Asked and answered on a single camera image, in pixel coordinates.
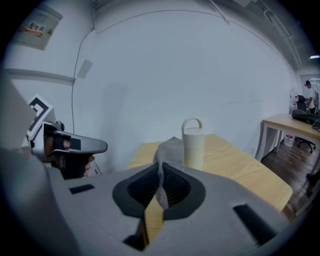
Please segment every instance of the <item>white t-shirt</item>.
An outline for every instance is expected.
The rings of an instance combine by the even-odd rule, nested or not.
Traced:
[[[309,104],[309,109],[313,109],[315,107],[314,98],[316,97],[316,92],[315,92],[315,89],[313,89],[312,87],[308,89],[308,97],[312,98]]]

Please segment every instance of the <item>bottle handle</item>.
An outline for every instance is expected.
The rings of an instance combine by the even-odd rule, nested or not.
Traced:
[[[185,126],[187,125],[187,123],[191,120],[196,120],[199,124],[199,129],[202,129],[202,122],[198,119],[198,118],[188,118],[186,120],[184,120],[181,130],[182,130],[182,134],[185,134]]]

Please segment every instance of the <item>man standing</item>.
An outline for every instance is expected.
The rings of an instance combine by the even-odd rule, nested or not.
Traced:
[[[305,86],[308,88],[308,95],[307,95],[308,98],[306,99],[307,100],[306,106],[309,108],[310,113],[314,114],[316,111],[316,106],[314,103],[316,92],[315,92],[315,89],[311,87],[311,83],[308,80],[305,81]]]

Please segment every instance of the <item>desk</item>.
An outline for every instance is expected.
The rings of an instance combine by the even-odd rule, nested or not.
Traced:
[[[152,163],[160,143],[141,145],[127,169]],[[238,182],[279,212],[292,195],[291,187],[271,170],[215,134],[205,136],[203,171]],[[162,226],[162,214],[163,210],[154,197],[145,210],[146,230],[150,242]]]
[[[294,136],[298,136],[300,138],[303,138],[315,144],[317,144],[320,141],[319,131],[313,129],[312,125],[306,122],[293,119],[292,116],[289,114],[284,114],[284,113],[276,114],[274,116],[271,116],[267,119],[262,120],[262,122],[263,122],[263,134],[262,134],[261,145],[259,148],[259,154],[257,157],[257,160],[259,162],[261,161],[263,157],[263,153],[265,151],[268,128],[272,128],[280,131],[277,147],[275,150],[276,153],[279,150],[282,132],[285,132]],[[319,160],[320,160],[320,154],[312,168],[311,174],[315,172],[316,167],[318,166]]]

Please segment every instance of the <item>wooden floor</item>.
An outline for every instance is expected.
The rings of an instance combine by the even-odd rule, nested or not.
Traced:
[[[306,175],[311,172],[319,155],[320,145],[316,145],[313,153],[307,144],[295,141],[293,147],[287,147],[282,142],[278,153],[271,152],[262,159],[262,164],[272,170],[283,179],[293,190],[293,194],[283,209],[283,214],[290,222],[295,220],[295,213],[308,201],[308,195],[312,191],[312,186],[306,179]]]

